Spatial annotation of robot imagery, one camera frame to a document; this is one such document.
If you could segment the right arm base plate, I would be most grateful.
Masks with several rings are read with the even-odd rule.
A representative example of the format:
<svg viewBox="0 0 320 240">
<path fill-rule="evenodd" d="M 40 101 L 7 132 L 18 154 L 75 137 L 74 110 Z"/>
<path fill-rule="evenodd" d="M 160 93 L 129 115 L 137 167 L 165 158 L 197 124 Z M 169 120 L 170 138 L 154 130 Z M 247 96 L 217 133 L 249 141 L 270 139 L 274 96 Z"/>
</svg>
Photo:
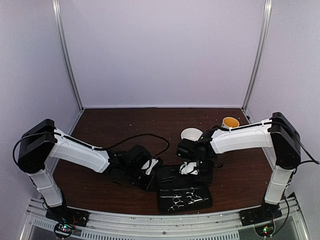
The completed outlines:
<svg viewBox="0 0 320 240">
<path fill-rule="evenodd" d="M 276 207 L 271 209 L 262 206 L 241 210 L 239 212 L 242 226 L 257 225 L 264 222 L 270 222 L 282 216 L 282 211 Z"/>
</svg>

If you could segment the black tool case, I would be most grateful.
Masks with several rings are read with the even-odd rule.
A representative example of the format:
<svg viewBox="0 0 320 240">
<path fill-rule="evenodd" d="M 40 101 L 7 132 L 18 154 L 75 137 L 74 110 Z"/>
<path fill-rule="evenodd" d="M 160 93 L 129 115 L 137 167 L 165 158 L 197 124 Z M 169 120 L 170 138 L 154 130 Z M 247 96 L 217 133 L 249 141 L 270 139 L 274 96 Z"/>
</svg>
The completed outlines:
<svg viewBox="0 0 320 240">
<path fill-rule="evenodd" d="M 182 213 L 189 211 L 196 211 L 207 209 L 213 206 L 213 199 L 211 192 L 209 190 L 210 186 L 205 184 L 201 184 L 195 181 L 196 175 L 181 175 L 179 173 L 180 166 L 179 165 L 164 165 L 158 168 L 156 171 L 157 177 L 157 205 L 158 210 L 161 214 L 174 214 L 174 213 Z M 174 177 L 173 182 L 165 182 L 161 183 L 161 178 Z M 186 197 L 186 191 L 189 188 L 195 188 L 195 194 L 208 198 L 208 200 L 188 204 L 188 199 Z M 184 201 L 184 207 L 180 208 L 176 211 L 168 211 L 168 208 L 171 206 L 171 199 L 160 199 L 160 196 L 174 196 L 174 195 L 182 195 L 182 200 Z"/>
</svg>

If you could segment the silver thinning scissors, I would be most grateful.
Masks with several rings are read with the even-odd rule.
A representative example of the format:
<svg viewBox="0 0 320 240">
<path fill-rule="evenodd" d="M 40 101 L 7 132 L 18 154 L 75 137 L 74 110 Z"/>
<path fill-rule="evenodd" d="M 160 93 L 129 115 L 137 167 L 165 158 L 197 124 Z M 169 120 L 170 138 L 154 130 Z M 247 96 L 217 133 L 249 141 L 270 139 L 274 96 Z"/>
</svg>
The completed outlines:
<svg viewBox="0 0 320 240">
<path fill-rule="evenodd" d="M 160 199 L 171 199 L 171 206 L 168 208 L 169 212 L 177 211 L 185 206 L 185 203 L 182 200 L 182 195 L 164 195 L 160 196 Z"/>
</svg>

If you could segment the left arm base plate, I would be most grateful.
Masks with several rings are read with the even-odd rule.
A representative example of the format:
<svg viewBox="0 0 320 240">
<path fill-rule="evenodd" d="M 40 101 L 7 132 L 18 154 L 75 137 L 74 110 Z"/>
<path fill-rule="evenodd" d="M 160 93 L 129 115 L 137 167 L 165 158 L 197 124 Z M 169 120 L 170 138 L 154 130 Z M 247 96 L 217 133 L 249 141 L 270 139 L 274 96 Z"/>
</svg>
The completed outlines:
<svg viewBox="0 0 320 240">
<path fill-rule="evenodd" d="M 45 217 L 61 224 L 70 226 L 86 227 L 90 213 L 85 210 L 79 210 L 64 206 L 49 207 Z"/>
</svg>

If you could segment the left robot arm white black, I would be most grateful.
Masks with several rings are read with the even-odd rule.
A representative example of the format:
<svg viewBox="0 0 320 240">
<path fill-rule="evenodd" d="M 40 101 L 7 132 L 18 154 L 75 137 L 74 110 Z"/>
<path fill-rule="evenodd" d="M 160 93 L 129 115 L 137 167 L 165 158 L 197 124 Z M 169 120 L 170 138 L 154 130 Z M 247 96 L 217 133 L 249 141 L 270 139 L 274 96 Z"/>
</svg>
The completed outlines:
<svg viewBox="0 0 320 240">
<path fill-rule="evenodd" d="M 19 150 L 18 155 L 12 156 L 13 161 L 31 178 L 47 207 L 52 208 L 53 215 L 61 222 L 69 221 L 72 211 L 65 206 L 63 193 L 47 170 L 47 158 L 65 160 L 116 180 L 127 180 L 144 191 L 153 188 L 156 169 L 163 163 L 139 144 L 127 151 L 88 144 L 65 134 L 48 118 L 23 134 L 13 148 Z"/>
</svg>

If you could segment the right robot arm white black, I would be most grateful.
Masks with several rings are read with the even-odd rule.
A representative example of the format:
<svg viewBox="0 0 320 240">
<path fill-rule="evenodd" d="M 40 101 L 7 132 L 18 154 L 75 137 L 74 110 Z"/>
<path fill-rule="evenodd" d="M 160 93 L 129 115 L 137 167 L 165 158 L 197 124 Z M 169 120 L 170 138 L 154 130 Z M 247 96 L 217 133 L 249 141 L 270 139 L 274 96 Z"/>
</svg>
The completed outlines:
<svg viewBox="0 0 320 240">
<path fill-rule="evenodd" d="M 256 210 L 259 220 L 268 220 L 282 199 L 290 177 L 302 163 L 301 138 L 295 127 L 281 113 L 275 112 L 270 118 L 260 122 L 236 127 L 213 126 L 201 131 L 186 128 L 180 134 L 176 154 L 195 167 L 184 166 L 183 174 L 204 175 L 209 170 L 209 162 L 220 155 L 243 151 L 271 149 L 275 163 L 263 197 L 263 205 Z"/>
</svg>

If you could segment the black hair clip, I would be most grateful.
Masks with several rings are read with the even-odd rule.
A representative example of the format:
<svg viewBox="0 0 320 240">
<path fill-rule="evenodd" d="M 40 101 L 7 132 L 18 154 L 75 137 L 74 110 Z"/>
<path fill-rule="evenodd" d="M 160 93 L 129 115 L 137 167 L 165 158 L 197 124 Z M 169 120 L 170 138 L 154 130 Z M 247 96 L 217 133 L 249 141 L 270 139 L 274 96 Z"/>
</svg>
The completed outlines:
<svg viewBox="0 0 320 240">
<path fill-rule="evenodd" d="M 164 177 L 160 179 L 161 183 L 169 183 L 169 182 L 173 182 L 175 180 L 175 178 L 173 176 L 170 177 Z"/>
</svg>

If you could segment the silver straight hair scissors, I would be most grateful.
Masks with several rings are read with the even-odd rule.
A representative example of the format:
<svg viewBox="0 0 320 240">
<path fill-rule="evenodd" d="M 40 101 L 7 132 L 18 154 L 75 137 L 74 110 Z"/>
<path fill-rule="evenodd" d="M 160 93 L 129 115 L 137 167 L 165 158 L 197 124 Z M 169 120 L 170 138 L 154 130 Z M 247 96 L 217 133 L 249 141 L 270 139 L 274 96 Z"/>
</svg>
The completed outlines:
<svg viewBox="0 0 320 240">
<path fill-rule="evenodd" d="M 201 196 L 197 195 L 195 193 L 195 190 L 196 190 L 195 188 L 190 187 L 185 193 L 189 205 L 201 203 L 201 202 L 207 201 L 209 199 L 208 197 L 201 197 Z"/>
</svg>

